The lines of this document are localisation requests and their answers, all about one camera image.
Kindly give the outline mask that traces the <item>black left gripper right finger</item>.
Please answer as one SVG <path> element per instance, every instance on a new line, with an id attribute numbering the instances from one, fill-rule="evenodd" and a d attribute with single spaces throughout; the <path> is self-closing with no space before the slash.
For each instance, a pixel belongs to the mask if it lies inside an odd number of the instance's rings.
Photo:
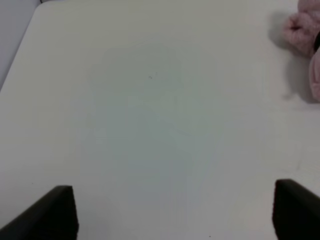
<path id="1" fill-rule="evenodd" d="M 279 240 L 318 240 L 320 197 L 292 179 L 278 179 L 272 223 Z"/>

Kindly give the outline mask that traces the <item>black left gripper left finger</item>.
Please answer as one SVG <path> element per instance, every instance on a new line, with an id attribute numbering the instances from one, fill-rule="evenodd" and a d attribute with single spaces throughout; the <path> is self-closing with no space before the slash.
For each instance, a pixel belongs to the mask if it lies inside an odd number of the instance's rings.
<path id="1" fill-rule="evenodd" d="M 79 221 L 73 187 L 58 185 L 0 229 L 2 240 L 76 240 Z"/>

